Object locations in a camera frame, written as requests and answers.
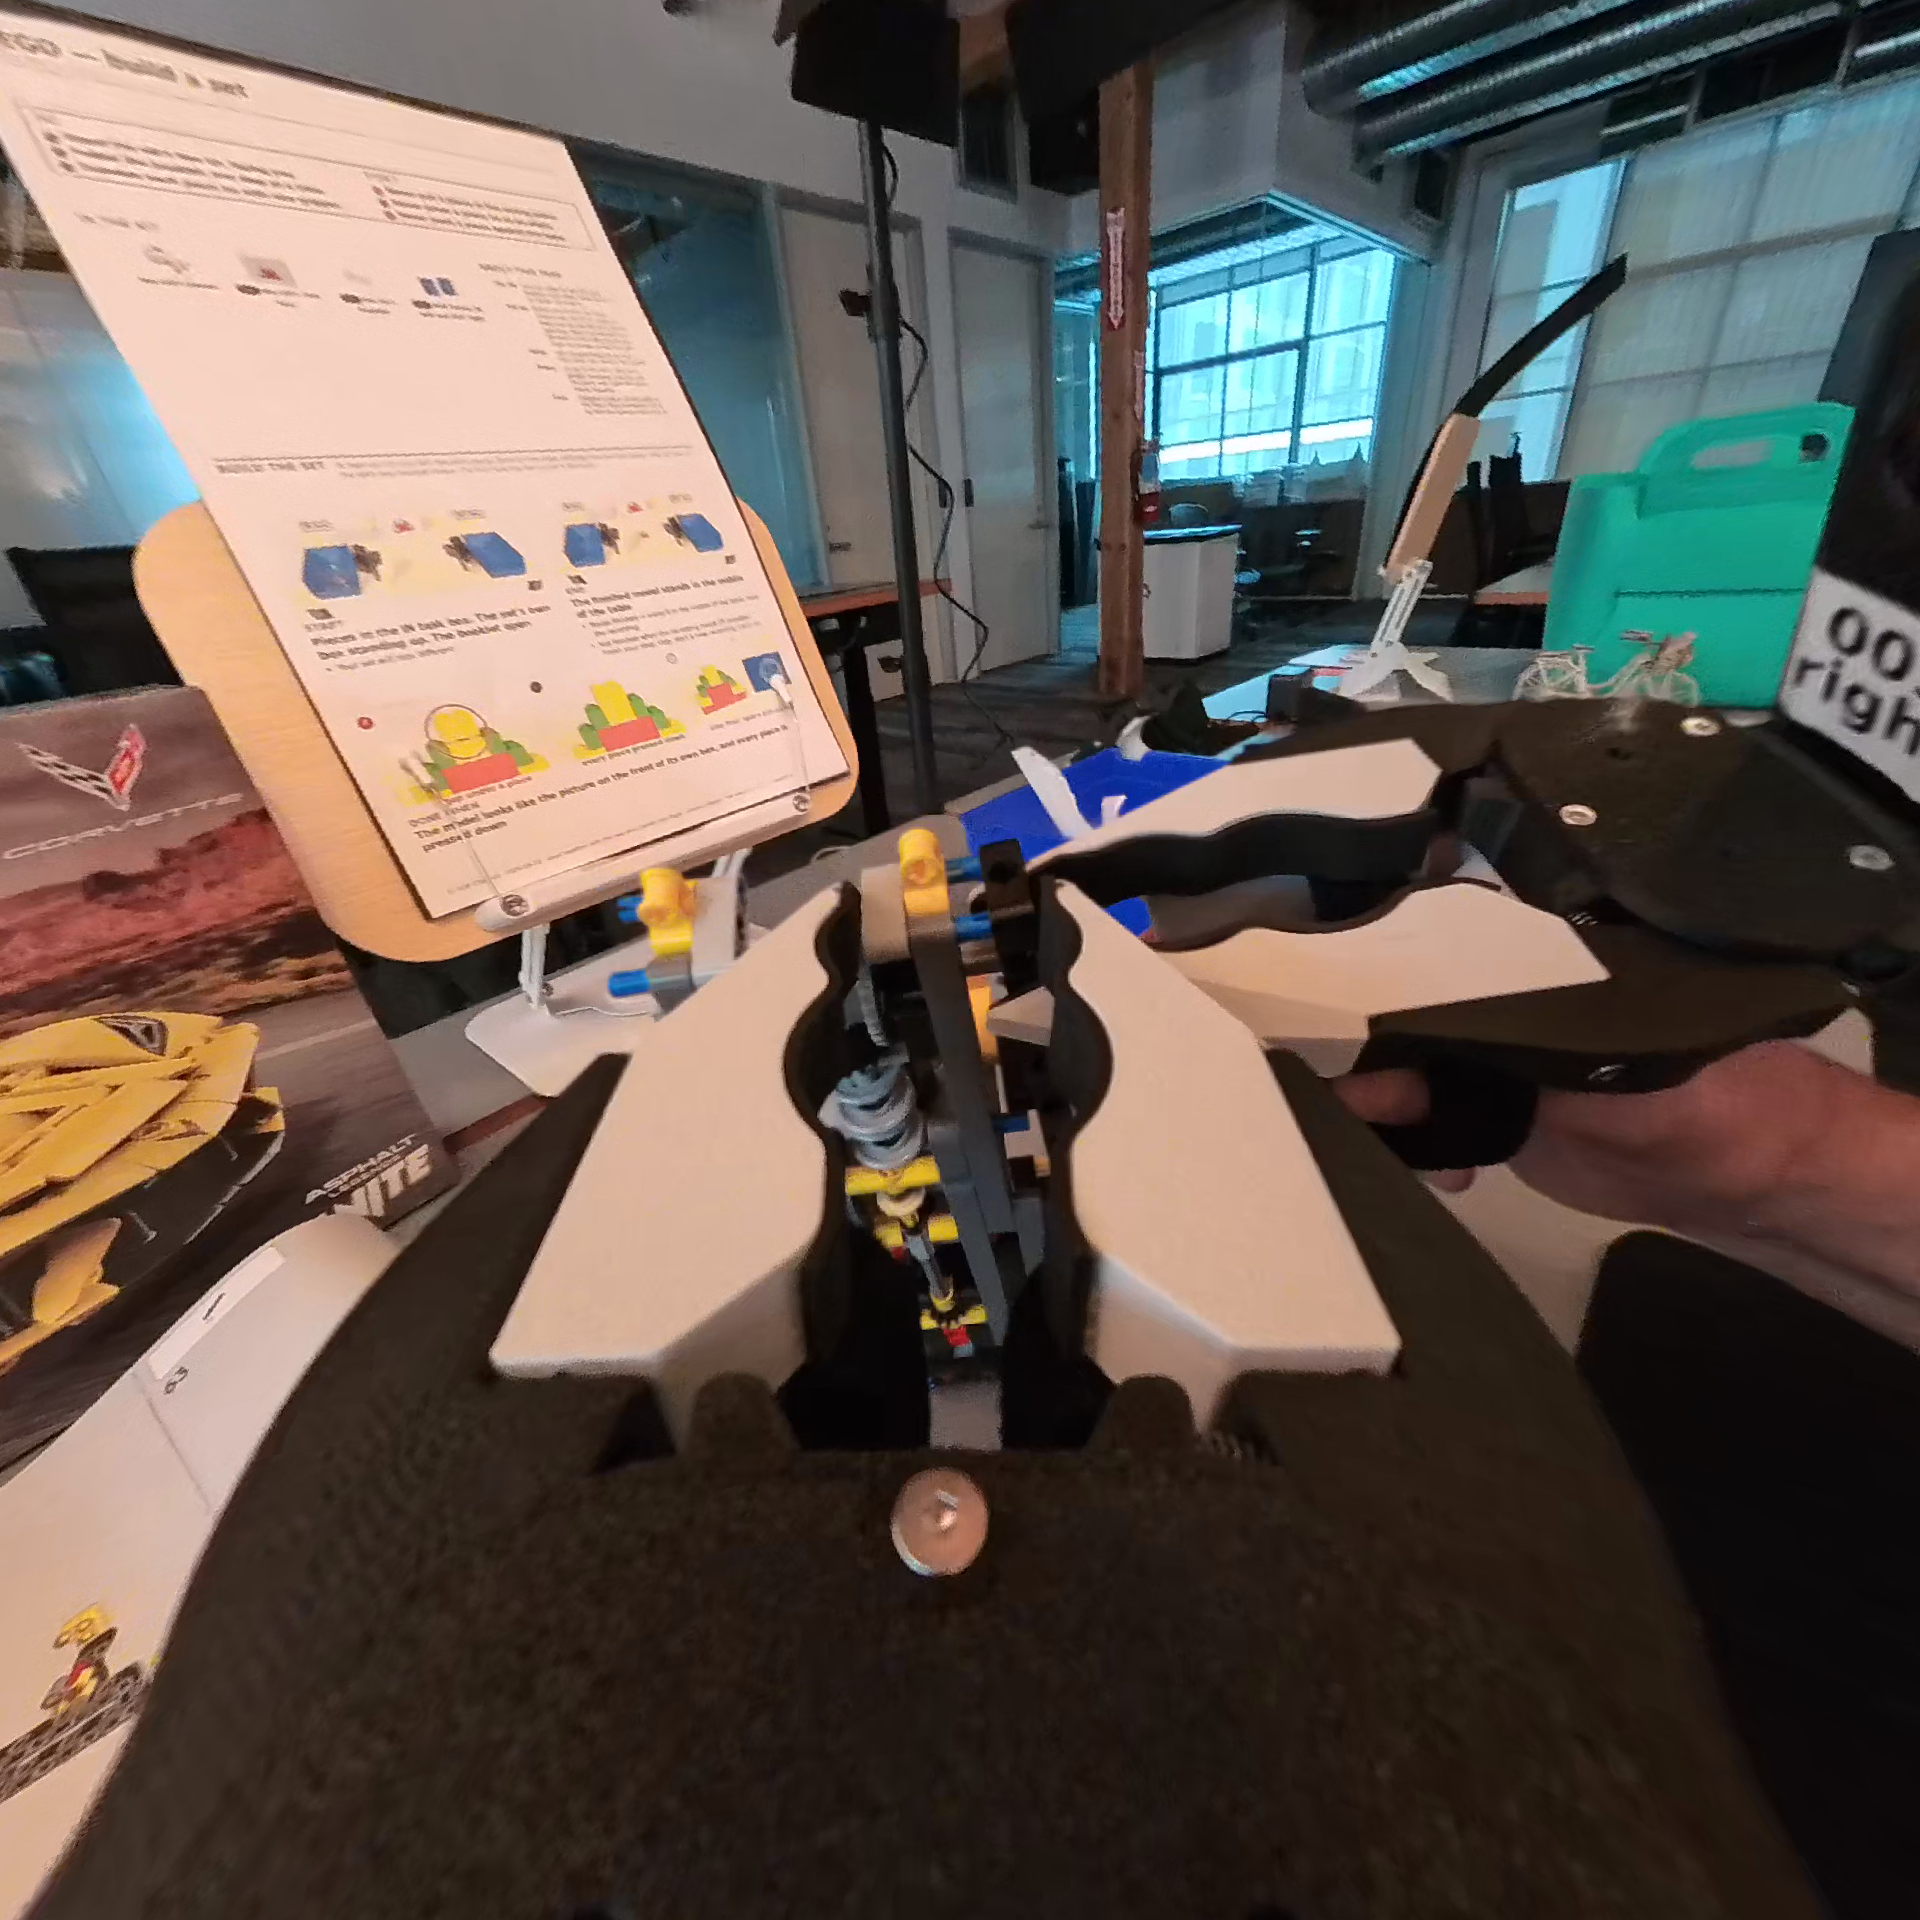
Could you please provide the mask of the grey black lego technic assembly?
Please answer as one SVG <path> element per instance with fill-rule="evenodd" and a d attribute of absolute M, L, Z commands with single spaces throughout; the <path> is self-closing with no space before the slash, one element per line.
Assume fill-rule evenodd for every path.
<path fill-rule="evenodd" d="M 986 847 L 983 897 L 959 884 L 974 876 L 935 832 L 910 832 L 890 865 L 825 884 L 846 889 L 846 1070 L 823 1105 L 846 1152 L 846 1223 L 807 1268 L 802 1366 L 759 1382 L 826 1448 L 926 1445 L 945 1376 L 992 1377 L 1017 1447 L 1046 1447 L 1097 1400 L 1094 1366 L 1057 1353 L 1040 1300 L 1048 1036 L 1012 1038 L 1029 1061 L 1006 1080 L 986 1024 L 989 982 L 1040 985 L 1040 918 L 1017 844 Z M 730 966 L 688 982 L 626 1054 L 592 1059 L 568 1087 L 592 1131 L 636 1041 Z M 646 1390 L 680 1429 L 705 1384 Z"/>

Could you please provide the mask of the white paper slip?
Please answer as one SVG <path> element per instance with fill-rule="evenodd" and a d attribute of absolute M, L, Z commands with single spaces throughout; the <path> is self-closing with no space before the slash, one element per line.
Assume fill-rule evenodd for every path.
<path fill-rule="evenodd" d="M 1026 788 L 1046 813 L 1052 829 L 1064 844 L 1088 838 L 1093 832 L 1118 822 L 1124 797 L 1097 800 L 1094 816 L 1088 816 L 1062 766 L 1026 744 L 1012 748 L 1012 760 Z"/>

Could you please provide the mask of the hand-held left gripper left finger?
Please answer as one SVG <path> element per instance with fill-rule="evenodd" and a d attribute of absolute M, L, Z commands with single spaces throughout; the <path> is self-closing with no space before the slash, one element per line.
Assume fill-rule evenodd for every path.
<path fill-rule="evenodd" d="M 654 1021 L 492 1347 L 502 1376 L 790 1377 L 807 1270 L 840 1232 L 846 889 L 829 884 Z"/>

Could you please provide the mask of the lego set box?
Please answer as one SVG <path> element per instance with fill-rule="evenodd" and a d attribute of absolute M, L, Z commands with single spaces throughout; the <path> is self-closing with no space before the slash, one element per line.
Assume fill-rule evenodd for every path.
<path fill-rule="evenodd" d="M 207 700 L 4 708 L 4 1470 L 265 1240 L 456 1176 Z"/>

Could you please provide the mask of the miniature white bicycle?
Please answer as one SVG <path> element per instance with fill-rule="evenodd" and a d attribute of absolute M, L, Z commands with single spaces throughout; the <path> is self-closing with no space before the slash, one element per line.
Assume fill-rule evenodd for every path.
<path fill-rule="evenodd" d="M 1695 635 L 1692 630 L 1655 638 L 1649 630 L 1626 630 L 1625 660 L 1601 673 L 1593 671 L 1593 646 L 1542 646 L 1520 671 L 1512 700 L 1522 704 L 1613 701 L 1698 707 L 1701 691 L 1692 664 Z"/>

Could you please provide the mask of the person's right hand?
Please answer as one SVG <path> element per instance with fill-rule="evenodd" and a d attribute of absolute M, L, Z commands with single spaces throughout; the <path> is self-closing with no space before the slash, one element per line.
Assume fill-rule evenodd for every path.
<path fill-rule="evenodd" d="M 1817 1163 L 1885 1089 L 1800 1041 L 1744 1047 L 1674 1087 L 1537 1092 L 1510 1155 L 1478 1155 L 1428 1182 L 1466 1191 L 1505 1168 L 1526 1189 L 1589 1216 L 1679 1233 L 1758 1228 L 1769 1204 L 1807 1185 Z"/>

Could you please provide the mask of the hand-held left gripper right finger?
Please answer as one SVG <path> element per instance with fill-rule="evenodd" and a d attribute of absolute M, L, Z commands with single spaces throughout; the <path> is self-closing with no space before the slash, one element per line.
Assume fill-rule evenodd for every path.
<path fill-rule="evenodd" d="M 1056 989 L 1105 1047 L 1062 1168 L 1104 1376 L 1384 1376 L 1400 1336 L 1256 1038 L 1076 887 Z"/>

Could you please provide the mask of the paned window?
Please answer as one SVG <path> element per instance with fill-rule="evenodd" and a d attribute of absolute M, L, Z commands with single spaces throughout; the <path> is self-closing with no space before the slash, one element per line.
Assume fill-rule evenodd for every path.
<path fill-rule="evenodd" d="M 1908 75 L 1510 187 L 1486 368 L 1613 256 L 1626 277 L 1486 405 L 1474 455 L 1566 481 L 1634 468 L 1669 428 L 1812 399 L 1868 252 L 1914 227 L 1914 166 Z"/>
<path fill-rule="evenodd" d="M 1399 278 L 1397 252 L 1317 228 L 1153 270 L 1144 411 L 1159 476 L 1367 465 Z"/>

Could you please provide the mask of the open lego instruction booklet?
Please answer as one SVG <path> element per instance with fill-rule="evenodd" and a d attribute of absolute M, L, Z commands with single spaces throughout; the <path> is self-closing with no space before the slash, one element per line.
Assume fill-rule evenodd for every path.
<path fill-rule="evenodd" d="M 398 1255 L 311 1219 L 168 1309 L 2 1491 L 2 1916 L 76 1838 L 153 1691 L 185 1583 L 263 1433 Z"/>

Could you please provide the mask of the curved black desk lamp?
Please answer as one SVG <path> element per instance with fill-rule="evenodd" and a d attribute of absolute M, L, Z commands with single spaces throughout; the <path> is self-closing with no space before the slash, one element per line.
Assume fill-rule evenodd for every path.
<path fill-rule="evenodd" d="M 1449 673 L 1432 663 L 1432 653 L 1414 653 L 1405 643 L 1405 632 L 1432 574 L 1432 547 L 1449 500 L 1472 463 L 1481 413 L 1516 375 L 1526 371 L 1542 351 L 1585 323 L 1621 289 L 1625 275 L 1626 256 L 1617 253 L 1608 257 L 1570 297 L 1517 336 L 1456 399 L 1428 446 L 1423 465 L 1399 519 L 1393 541 L 1386 549 L 1382 563 L 1386 597 L 1375 630 L 1365 652 L 1337 671 L 1332 691 L 1340 696 L 1358 704 L 1392 704 L 1400 696 L 1400 685 L 1409 683 L 1440 704 L 1452 701 Z"/>

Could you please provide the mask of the white door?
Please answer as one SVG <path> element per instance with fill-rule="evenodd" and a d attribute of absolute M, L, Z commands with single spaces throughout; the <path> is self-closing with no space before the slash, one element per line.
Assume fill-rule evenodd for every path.
<path fill-rule="evenodd" d="M 985 623 L 961 660 L 983 676 L 1057 649 L 1048 264 L 959 235 L 951 293 L 970 567 L 964 600 Z"/>

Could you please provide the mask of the wooden post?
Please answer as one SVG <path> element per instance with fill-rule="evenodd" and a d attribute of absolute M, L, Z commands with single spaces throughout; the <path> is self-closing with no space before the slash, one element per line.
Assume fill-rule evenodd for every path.
<path fill-rule="evenodd" d="M 1097 92 L 1097 687 L 1134 704 L 1144 685 L 1143 526 L 1144 331 L 1153 67 Z"/>

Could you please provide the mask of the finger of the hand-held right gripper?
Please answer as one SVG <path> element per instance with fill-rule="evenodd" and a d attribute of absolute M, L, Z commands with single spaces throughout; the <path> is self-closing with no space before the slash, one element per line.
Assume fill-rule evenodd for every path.
<path fill-rule="evenodd" d="M 1144 903 L 1148 933 L 1342 927 L 1422 880 L 1441 784 L 1404 739 L 1236 758 L 1031 860 L 1026 889 L 1038 918 L 1066 891 Z"/>
<path fill-rule="evenodd" d="M 1244 927 L 1178 948 L 1177 969 L 1321 1075 L 1351 1071 L 1377 1017 L 1608 979 L 1576 927 L 1477 880 L 1412 889 L 1349 926 Z"/>

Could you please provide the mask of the printed instruction sheet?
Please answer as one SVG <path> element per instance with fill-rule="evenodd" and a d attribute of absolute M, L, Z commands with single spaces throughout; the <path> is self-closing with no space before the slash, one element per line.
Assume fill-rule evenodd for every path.
<path fill-rule="evenodd" d="M 4 151 L 422 912 L 848 773 L 557 139 L 4 12 Z"/>

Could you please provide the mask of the white cabinet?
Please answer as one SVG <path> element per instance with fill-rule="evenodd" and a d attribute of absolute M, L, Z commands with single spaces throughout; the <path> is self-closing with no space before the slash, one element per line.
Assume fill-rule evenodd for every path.
<path fill-rule="evenodd" d="M 1143 533 L 1143 657 L 1198 663 L 1231 646 L 1240 527 L 1159 526 Z"/>

